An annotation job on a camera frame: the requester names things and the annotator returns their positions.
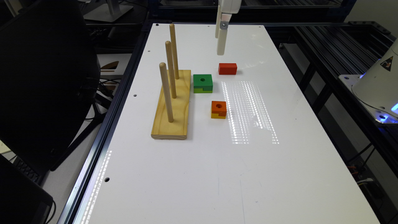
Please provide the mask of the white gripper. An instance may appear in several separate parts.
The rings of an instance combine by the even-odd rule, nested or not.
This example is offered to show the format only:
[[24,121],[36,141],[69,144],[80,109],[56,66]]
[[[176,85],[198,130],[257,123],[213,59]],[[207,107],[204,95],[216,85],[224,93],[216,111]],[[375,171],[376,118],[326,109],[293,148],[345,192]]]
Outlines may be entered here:
[[241,7],[241,0],[219,0],[216,16],[215,37],[217,42],[217,55],[224,55],[228,25],[233,14],[237,14]]

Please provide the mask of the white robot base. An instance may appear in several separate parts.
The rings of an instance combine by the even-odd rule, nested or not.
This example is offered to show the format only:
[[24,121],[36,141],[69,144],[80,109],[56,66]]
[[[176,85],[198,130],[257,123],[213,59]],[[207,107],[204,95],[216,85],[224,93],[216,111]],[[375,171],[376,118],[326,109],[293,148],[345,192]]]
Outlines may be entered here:
[[362,75],[340,81],[380,124],[397,124],[397,42]]

